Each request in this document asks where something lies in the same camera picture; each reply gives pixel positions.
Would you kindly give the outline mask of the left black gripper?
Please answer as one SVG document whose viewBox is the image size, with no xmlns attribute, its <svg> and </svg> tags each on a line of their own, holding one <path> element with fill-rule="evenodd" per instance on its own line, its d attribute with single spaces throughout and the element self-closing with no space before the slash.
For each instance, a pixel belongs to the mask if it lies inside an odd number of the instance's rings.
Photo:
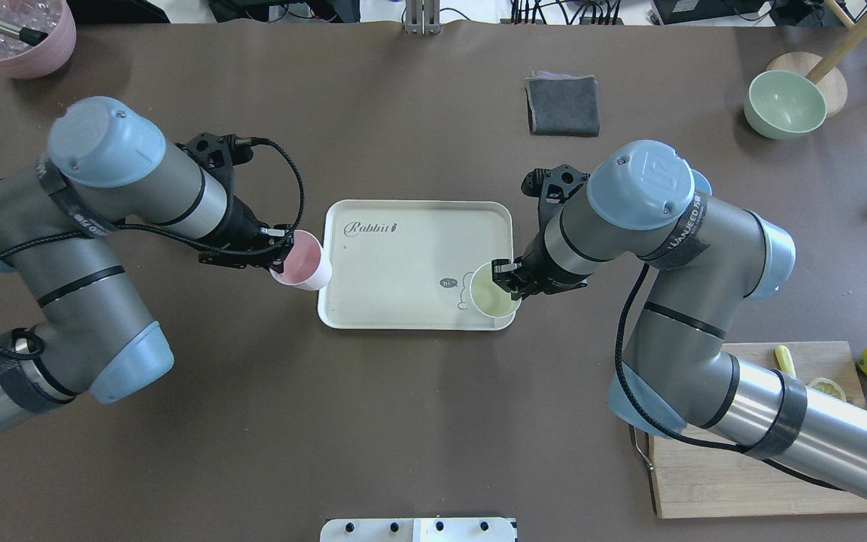
<svg viewBox="0 0 867 542">
<path fill-rule="evenodd" d="M 217 251 L 201 251 L 199 263 L 235 269 L 264 267 L 283 273 L 285 261 L 294 247 L 294 226 L 269 227 L 257 220 L 250 207 L 237 196 L 231 196 L 219 225 L 199 242 L 228 251 L 261 251 L 260 256 L 228 256 Z"/>
</svg>

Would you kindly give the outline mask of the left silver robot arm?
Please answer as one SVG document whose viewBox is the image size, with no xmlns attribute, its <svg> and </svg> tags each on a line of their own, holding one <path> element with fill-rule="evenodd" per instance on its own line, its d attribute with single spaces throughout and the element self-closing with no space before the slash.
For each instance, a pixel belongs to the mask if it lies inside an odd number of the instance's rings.
<svg viewBox="0 0 867 542">
<path fill-rule="evenodd" d="M 203 133 L 172 144 L 113 97 L 79 100 L 33 168 L 0 178 L 0 271 L 15 271 L 44 321 L 0 335 L 0 433 L 84 392 L 113 403 L 173 366 L 160 324 L 111 250 L 147 231 L 232 268 L 282 271 L 296 223 L 258 220 L 233 169 L 265 138 Z"/>
</svg>

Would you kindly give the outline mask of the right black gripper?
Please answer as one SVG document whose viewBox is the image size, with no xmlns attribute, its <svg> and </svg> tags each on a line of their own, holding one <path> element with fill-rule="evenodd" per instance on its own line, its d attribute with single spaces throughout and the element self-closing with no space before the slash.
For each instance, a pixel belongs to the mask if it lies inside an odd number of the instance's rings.
<svg viewBox="0 0 867 542">
<path fill-rule="evenodd" d="M 543 239 L 534 239 L 525 253 L 515 260 L 491 262 L 491 281 L 513 300 L 540 293 L 551 295 L 572 291 L 581 288 L 587 278 L 561 268 L 550 256 Z"/>
</svg>

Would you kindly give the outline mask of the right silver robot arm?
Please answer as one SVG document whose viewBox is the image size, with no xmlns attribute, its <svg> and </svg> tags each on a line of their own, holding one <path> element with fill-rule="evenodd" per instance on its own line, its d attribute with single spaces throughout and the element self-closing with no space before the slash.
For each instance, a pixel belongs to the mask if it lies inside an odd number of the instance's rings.
<svg viewBox="0 0 867 542">
<path fill-rule="evenodd" d="M 867 500 L 867 411 L 723 351 L 744 300 L 790 277 L 791 236 L 713 198 L 670 145 L 623 145 L 591 175 L 534 169 L 539 233 L 515 260 L 493 260 L 513 299 L 584 287 L 605 262 L 635 254 L 657 270 L 627 346 L 615 347 L 618 416 L 677 440 L 694 425 L 714 449 Z"/>
</svg>

